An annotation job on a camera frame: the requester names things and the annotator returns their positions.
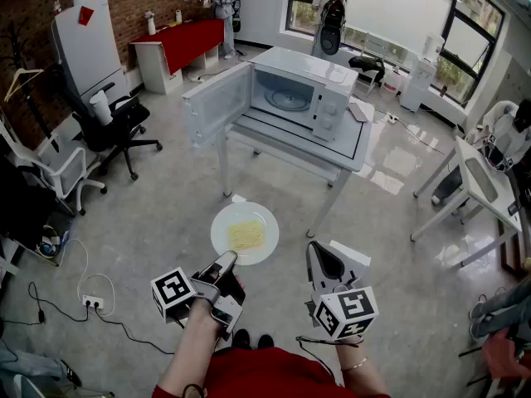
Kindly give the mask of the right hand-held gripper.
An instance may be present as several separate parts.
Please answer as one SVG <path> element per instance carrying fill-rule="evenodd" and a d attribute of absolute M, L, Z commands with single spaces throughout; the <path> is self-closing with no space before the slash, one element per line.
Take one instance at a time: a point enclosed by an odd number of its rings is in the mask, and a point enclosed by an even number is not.
<path fill-rule="evenodd" d="M 312 240 L 306 248 L 310 301 L 306 303 L 314 327 L 332 341 L 362 336 L 379 316 L 373 288 L 362 279 L 342 284 L 349 272 L 344 255 L 331 245 Z"/>

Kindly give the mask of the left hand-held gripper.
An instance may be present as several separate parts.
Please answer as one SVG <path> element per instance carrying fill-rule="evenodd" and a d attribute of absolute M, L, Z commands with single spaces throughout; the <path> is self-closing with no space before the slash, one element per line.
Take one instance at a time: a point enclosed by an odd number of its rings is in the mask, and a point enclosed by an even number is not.
<path fill-rule="evenodd" d="M 191 276 L 178 267 L 151 281 L 153 301 L 166 323 L 188 319 L 192 304 L 202 299 L 210 305 L 214 320 L 221 324 L 220 336 L 228 340 L 242 314 L 244 287 L 234 274 L 237 253 L 228 250 L 203 271 Z"/>

